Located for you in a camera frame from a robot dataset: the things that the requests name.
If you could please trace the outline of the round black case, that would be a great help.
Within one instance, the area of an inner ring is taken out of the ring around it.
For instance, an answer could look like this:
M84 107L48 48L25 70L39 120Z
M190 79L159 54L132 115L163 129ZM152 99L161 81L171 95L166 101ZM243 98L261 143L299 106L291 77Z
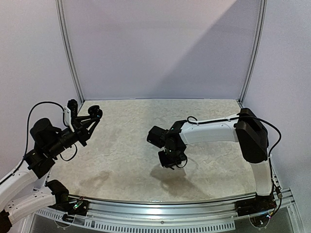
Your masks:
M99 105L92 105L88 108L88 114L91 117L91 119L98 119L100 120L103 116L103 112L100 109Z

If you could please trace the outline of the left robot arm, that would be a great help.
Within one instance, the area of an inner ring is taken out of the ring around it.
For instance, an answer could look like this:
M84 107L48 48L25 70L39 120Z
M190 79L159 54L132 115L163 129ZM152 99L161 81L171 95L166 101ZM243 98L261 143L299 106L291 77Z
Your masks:
M86 146L100 122L102 113L78 116L73 126L60 129L48 118L38 120L30 130L35 145L26 153L12 173L0 182L0 231L9 232L21 218L44 207L54 207L65 212L74 212L74 200L58 180L47 182L33 194L15 199L29 184L45 176L55 164L57 156L79 142Z

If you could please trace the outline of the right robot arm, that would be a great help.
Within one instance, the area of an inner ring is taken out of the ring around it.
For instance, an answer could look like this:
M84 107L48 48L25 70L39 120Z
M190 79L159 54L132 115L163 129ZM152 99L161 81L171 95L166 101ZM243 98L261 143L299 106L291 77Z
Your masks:
M160 149L160 164L165 168L181 168L187 164L185 150L188 145L209 142L238 143L242 156L251 166L257 197L251 207L261 212L270 204L273 192L272 169L269 161L269 139L266 122L259 119L249 108L239 113L211 120L188 117L176 121L169 129L153 126L147 135L147 142Z

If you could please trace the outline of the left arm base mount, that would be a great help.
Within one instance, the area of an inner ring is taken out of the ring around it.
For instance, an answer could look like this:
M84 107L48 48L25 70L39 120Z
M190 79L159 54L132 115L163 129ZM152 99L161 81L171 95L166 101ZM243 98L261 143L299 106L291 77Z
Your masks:
M83 197L68 197L65 201L49 206L49 208L66 212L68 215L86 216L90 202Z

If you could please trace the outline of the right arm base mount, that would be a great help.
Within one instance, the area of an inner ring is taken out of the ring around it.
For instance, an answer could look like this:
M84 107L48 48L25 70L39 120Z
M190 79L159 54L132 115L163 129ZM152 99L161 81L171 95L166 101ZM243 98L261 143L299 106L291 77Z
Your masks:
M235 210L238 216L247 216L257 213L265 213L269 210L276 210L277 204L273 192L268 196L255 194L253 198L235 202Z

